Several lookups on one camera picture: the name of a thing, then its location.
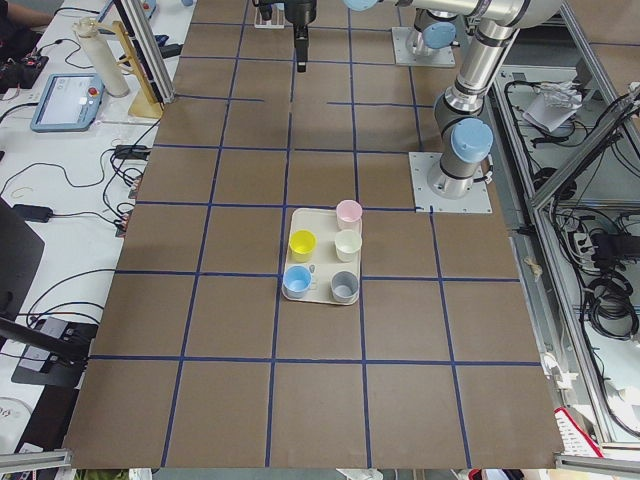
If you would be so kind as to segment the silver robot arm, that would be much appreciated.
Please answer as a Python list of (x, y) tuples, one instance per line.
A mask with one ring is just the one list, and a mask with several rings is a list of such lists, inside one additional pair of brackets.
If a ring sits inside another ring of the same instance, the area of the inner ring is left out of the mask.
[(446, 11), (417, 9), (413, 28), (405, 41), (407, 50), (424, 57), (449, 47), (456, 39), (456, 18), (457, 14)]
[(474, 174), (493, 145), (493, 133), (477, 116), (499, 67), (522, 29), (535, 27), (560, 9), (559, 1), (397, 1), (396, 6), (445, 11), (480, 20), (455, 82), (438, 97), (434, 115), (444, 151), (427, 174), (438, 196), (457, 200), (466, 196)]

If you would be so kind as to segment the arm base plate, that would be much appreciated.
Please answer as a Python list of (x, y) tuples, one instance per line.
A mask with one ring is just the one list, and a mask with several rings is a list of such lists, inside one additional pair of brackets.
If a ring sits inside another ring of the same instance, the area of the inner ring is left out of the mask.
[(415, 210), (422, 213), (491, 214), (489, 180), (480, 165), (467, 179), (449, 177), (439, 152), (410, 152), (409, 164)]
[(431, 24), (422, 32), (414, 27), (393, 27), (395, 64), (453, 68), (455, 59), (451, 44), (456, 33), (456, 27), (448, 22)]

